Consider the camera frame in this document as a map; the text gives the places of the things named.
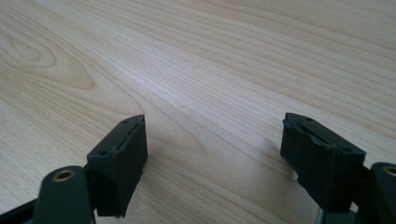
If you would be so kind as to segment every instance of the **light wood grain surface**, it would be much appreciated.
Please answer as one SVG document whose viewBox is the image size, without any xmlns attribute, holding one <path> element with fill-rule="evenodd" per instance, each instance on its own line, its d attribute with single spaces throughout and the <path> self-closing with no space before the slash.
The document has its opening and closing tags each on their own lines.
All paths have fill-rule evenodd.
<svg viewBox="0 0 396 224">
<path fill-rule="evenodd" d="M 396 162 L 396 3 L 0 2 L 0 213 L 145 114 L 125 219 L 314 223 L 279 155 L 285 112 Z"/>
</svg>

